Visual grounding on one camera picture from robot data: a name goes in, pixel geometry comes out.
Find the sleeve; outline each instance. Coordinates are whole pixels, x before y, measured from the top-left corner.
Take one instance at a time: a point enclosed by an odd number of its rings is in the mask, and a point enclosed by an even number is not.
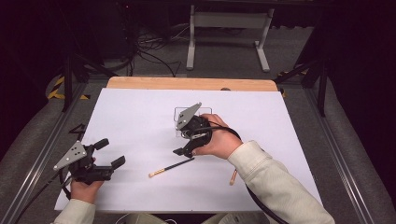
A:
[[[92,224],[95,205],[72,199],[53,224]]]
[[[289,223],[334,223],[332,216],[255,141],[246,142],[228,161],[260,201]]]

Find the wire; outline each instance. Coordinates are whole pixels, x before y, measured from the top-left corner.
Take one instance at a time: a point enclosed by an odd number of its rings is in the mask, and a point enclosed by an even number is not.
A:
[[[181,62],[178,62],[178,66],[177,66],[177,69],[176,69],[176,72],[175,72],[175,74],[177,74],[177,72],[178,72],[178,69],[180,68],[180,66],[181,66]]]
[[[173,223],[177,224],[177,222],[176,222],[176,221],[174,221],[173,219],[166,219],[166,220],[165,220],[165,222],[169,222],[169,221],[171,221],[171,222],[173,222]]]
[[[134,75],[134,59],[129,63],[129,65],[131,65],[131,71],[129,74],[127,73],[127,76],[131,77]]]
[[[142,55],[139,55],[142,59],[144,59],[144,60],[146,60],[146,61],[148,61],[148,62],[151,62],[151,63],[158,63],[158,62],[154,62],[154,61],[152,61],[152,60],[150,60],[150,59],[147,59],[147,58],[145,58],[145,57],[143,57]],[[173,64],[173,63],[180,63],[180,61],[178,61],[178,62],[171,62],[171,63],[167,63],[167,64]]]
[[[62,190],[64,191],[66,198],[70,200],[72,195],[70,191],[66,188],[66,183],[71,178],[71,176],[69,176],[66,180],[64,180],[64,168],[62,168],[58,174],[59,174],[59,182],[61,183]]]
[[[17,219],[15,220],[14,224],[17,224],[17,223],[20,221],[22,215],[26,212],[26,210],[29,208],[29,206],[35,201],[35,199],[38,197],[38,195],[40,195],[41,192],[43,192],[44,189],[46,189],[47,186],[48,186],[50,183],[52,183],[52,181],[59,175],[59,173],[60,173],[60,172],[56,173],[56,175],[53,176],[53,177],[52,177],[52,178],[51,178],[51,179],[50,179],[50,180],[38,191],[38,193],[30,200],[30,202],[29,202],[28,204],[26,204],[26,205],[23,207],[22,211],[21,211],[20,214],[18,215],[18,217],[17,217]]]
[[[216,122],[213,121],[209,121],[209,123],[213,123],[219,126],[215,126],[215,127],[204,127],[204,128],[198,128],[195,130],[192,130],[190,136],[194,136],[194,133],[197,132],[201,132],[201,131],[208,131],[208,130],[226,130],[230,133],[233,133],[236,137],[238,137],[239,139],[241,139],[241,137],[239,136],[239,134],[232,128],[229,127],[224,127]],[[288,222],[286,222],[285,220],[283,220],[281,217],[277,216],[273,211],[271,211],[267,206],[265,206],[260,200],[259,198],[257,198],[257,196],[249,189],[248,185],[246,185],[247,187],[247,191],[250,194],[250,197],[253,199],[253,201],[260,207],[260,209],[266,213],[269,217],[271,217],[273,220],[275,220],[277,223],[280,224],[287,224]]]
[[[106,67],[106,69],[111,71],[111,72],[119,71],[122,68],[126,67],[131,62],[131,60],[133,58],[134,58],[133,56],[132,57],[128,57],[126,62],[120,63],[120,64],[115,65],[113,67]],[[88,68],[88,67],[84,67],[84,68],[85,68],[85,70],[87,70],[91,74],[101,74],[101,72],[97,71],[96,69],[92,69],[92,68]]]
[[[168,67],[168,69],[171,71],[172,76],[173,76],[173,77],[176,77],[174,71],[172,70],[171,67],[169,67],[169,65],[168,65],[166,62],[164,62],[163,60],[159,59],[158,57],[156,57],[156,56],[154,56],[154,55],[152,55],[152,54],[149,54],[149,53],[147,53],[147,52],[142,51],[142,52],[140,52],[140,53],[147,54],[148,56],[151,56],[151,57],[157,59],[158,61],[162,62],[162,63],[163,63],[166,67]]]
[[[189,29],[190,28],[190,26],[187,26],[186,28],[184,28],[182,31],[180,31],[177,35],[175,35],[175,36],[173,36],[172,38],[171,38],[171,40],[172,39],[176,39],[176,38],[178,38],[181,34],[183,34],[187,29]]]
[[[120,217],[119,220],[117,220],[116,223],[114,223],[114,224],[119,224],[119,221],[121,221],[123,218],[125,218],[125,217],[127,217],[127,216],[129,216],[129,215],[130,215],[130,213],[123,215],[123,216]]]

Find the metal stand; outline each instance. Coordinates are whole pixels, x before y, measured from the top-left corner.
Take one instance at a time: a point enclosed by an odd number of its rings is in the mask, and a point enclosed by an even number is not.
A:
[[[320,78],[319,90],[318,90],[318,110],[320,115],[322,117],[325,117],[324,100],[326,94],[327,75],[329,72],[328,64],[329,64],[329,60],[318,60],[318,61],[313,61],[311,63],[303,64],[289,71],[287,74],[275,78],[274,82],[276,84],[280,84],[283,81],[300,74],[304,70],[309,69],[305,77],[301,81],[301,85],[303,86],[303,88],[312,88],[315,82],[318,80],[318,78]]]
[[[262,38],[255,41],[255,47],[259,56],[263,72],[269,72],[270,67],[262,47],[267,37],[273,18],[274,10],[269,9],[268,13],[222,13],[222,12],[195,12],[195,7],[191,6],[190,15],[190,44],[187,54],[187,70],[194,68],[195,55],[195,27],[227,27],[227,28],[250,28],[262,29]]]
[[[73,75],[78,82],[87,82],[90,78],[84,65],[87,64],[108,77],[116,77],[117,75],[107,70],[102,65],[78,54],[78,52],[82,52],[82,50],[79,48],[79,43],[57,1],[43,0],[40,1],[40,4],[34,2],[33,5],[35,6],[37,14],[42,17],[43,21],[48,22],[49,26],[52,28],[58,40],[62,57],[64,58],[64,112],[73,101]]]

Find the person's right hand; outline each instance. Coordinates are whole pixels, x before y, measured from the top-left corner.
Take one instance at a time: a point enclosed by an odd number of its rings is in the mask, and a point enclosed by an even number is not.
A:
[[[208,119],[210,121],[210,126],[212,127],[219,125],[222,127],[228,127],[228,125],[216,114],[203,114],[201,117]],[[210,142],[203,147],[194,149],[192,151],[192,155],[214,155],[227,160],[227,158],[243,144],[237,136],[226,130],[215,129],[212,132],[212,139]]]
[[[90,185],[87,185],[84,182],[72,180],[70,185],[71,198],[95,204],[96,194],[103,183],[105,183],[105,181],[94,181]]]

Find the wooden stick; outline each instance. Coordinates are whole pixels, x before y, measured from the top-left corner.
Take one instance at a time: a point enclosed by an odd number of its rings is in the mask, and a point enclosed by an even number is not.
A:
[[[148,175],[148,177],[152,178],[153,176],[155,176],[155,175],[157,175],[157,174],[160,174],[160,173],[162,173],[162,172],[165,172],[165,171],[167,171],[167,170],[170,170],[170,169],[172,169],[172,168],[175,168],[175,167],[177,167],[177,166],[179,166],[179,165],[181,165],[181,164],[183,164],[183,163],[186,163],[186,162],[188,162],[188,161],[193,161],[194,159],[195,159],[195,158],[191,158],[191,159],[188,159],[188,160],[186,160],[186,161],[181,161],[181,162],[179,162],[179,163],[176,163],[176,164],[174,164],[174,165],[168,166],[168,167],[163,168],[163,169],[161,169],[161,170],[158,170],[158,171],[156,171],[156,172],[150,173],[150,174]]]
[[[236,169],[235,169],[235,170],[233,171],[233,177],[231,177],[231,180],[230,180],[230,185],[231,185],[231,186],[232,186],[233,183],[235,182],[236,173],[237,173],[237,171],[236,171]]]

